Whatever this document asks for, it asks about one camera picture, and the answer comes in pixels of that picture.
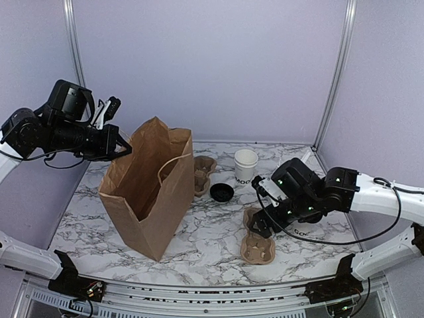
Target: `paper cup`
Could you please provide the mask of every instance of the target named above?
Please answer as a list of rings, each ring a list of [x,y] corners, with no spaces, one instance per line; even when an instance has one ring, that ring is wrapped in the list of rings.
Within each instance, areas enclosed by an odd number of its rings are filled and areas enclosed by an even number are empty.
[[[254,167],[258,164],[258,155],[249,149],[242,149],[234,155],[236,181],[238,184],[249,184],[253,178]]]

